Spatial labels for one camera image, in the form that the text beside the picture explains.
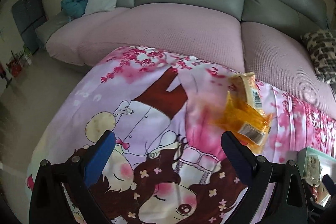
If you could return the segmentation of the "white tray teal rim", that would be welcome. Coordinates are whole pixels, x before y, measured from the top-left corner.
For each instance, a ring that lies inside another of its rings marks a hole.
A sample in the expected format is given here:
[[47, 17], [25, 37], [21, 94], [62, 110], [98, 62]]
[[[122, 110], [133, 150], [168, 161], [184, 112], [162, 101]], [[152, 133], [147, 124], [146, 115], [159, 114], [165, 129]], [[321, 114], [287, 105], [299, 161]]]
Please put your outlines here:
[[308, 200], [319, 209], [335, 206], [335, 159], [306, 147], [298, 152], [297, 164]]

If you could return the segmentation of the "blue clothing pile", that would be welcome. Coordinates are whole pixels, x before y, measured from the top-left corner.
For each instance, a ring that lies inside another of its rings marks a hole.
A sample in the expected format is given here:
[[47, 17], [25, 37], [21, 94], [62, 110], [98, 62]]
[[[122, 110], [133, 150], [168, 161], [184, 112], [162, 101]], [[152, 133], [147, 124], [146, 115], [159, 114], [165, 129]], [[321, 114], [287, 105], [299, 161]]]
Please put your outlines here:
[[70, 20], [74, 20], [84, 15], [87, 3], [88, 0], [62, 0], [61, 8]]

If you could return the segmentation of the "black white patterned pillow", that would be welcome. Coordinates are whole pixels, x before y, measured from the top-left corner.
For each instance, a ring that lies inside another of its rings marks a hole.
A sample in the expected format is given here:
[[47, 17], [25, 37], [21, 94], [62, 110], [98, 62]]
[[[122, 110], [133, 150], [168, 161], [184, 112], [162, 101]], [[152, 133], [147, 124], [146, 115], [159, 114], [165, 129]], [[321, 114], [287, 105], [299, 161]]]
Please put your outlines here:
[[335, 30], [317, 30], [301, 36], [309, 52], [317, 78], [335, 84]]

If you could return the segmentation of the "pink cartoon blanket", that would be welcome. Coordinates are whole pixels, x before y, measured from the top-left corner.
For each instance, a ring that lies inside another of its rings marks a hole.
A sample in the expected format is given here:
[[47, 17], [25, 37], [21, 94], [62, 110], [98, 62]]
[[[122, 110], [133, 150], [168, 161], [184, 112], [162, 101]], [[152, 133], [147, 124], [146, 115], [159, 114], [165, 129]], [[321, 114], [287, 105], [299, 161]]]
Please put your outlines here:
[[[27, 172], [29, 223], [335, 223], [335, 206], [306, 196], [298, 152], [335, 158], [335, 120], [256, 78], [272, 114], [252, 185], [221, 146], [211, 109], [236, 96], [240, 74], [193, 56], [131, 46], [102, 59], [77, 85], [39, 141]], [[98, 182], [84, 159], [106, 130], [116, 145]]]

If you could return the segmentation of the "yellow cake snack packet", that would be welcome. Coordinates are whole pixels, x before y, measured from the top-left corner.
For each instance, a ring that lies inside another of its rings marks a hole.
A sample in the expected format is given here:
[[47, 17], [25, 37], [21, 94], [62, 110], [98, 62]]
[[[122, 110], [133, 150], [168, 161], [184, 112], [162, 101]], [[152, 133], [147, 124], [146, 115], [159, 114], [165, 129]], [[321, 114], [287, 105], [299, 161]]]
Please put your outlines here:
[[259, 90], [256, 85], [256, 76], [253, 72], [231, 76], [229, 82], [235, 87], [236, 96], [240, 100], [260, 113], [263, 111]]

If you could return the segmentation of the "orange transparent snack packet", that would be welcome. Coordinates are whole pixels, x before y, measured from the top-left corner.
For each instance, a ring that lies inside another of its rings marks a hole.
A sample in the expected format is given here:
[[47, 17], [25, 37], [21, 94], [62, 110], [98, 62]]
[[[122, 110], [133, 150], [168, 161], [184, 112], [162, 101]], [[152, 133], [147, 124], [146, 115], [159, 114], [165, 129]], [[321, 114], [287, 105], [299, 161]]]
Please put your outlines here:
[[253, 153], [261, 154], [269, 136], [272, 114], [265, 114], [227, 93], [223, 107], [211, 109], [211, 124], [224, 131], [231, 131]]

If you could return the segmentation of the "dark cabinet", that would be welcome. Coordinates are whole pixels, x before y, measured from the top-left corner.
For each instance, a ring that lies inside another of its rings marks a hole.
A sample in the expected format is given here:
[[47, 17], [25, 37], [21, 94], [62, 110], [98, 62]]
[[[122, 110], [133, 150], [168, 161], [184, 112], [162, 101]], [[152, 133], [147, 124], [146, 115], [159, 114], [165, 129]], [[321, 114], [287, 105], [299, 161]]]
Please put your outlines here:
[[43, 47], [36, 29], [47, 21], [42, 0], [18, 0], [11, 12], [24, 45], [34, 54]]

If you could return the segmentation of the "potted plants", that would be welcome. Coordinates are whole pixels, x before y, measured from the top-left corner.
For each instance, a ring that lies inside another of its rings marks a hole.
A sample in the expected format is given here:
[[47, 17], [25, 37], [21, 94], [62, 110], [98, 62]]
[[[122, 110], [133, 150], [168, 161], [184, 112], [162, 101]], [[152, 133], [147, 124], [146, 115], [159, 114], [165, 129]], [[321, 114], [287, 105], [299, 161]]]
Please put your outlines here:
[[6, 64], [7, 70], [13, 77], [19, 76], [24, 67], [28, 67], [32, 64], [31, 52], [24, 44], [23, 49], [17, 53], [11, 51], [11, 57]]

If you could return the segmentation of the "pink sofa seat cover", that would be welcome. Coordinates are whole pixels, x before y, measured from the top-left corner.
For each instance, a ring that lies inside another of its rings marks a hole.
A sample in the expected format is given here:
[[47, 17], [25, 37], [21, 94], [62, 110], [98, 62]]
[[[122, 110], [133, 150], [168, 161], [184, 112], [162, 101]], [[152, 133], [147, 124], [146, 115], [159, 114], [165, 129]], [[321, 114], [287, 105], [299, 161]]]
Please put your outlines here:
[[203, 7], [154, 3], [71, 22], [60, 13], [49, 20], [49, 29], [47, 52], [68, 64], [92, 67], [119, 47], [154, 47], [254, 72], [259, 80], [335, 116], [335, 95], [317, 79], [307, 50], [265, 24], [239, 22]]

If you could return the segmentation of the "white green snack packet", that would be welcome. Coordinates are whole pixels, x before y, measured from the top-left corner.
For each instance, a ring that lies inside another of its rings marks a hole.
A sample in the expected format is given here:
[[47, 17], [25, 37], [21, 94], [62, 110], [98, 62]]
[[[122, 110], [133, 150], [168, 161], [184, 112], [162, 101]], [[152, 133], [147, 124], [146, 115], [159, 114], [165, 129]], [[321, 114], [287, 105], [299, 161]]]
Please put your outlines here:
[[312, 187], [318, 187], [321, 183], [321, 164], [316, 154], [307, 155], [303, 168], [302, 179]]

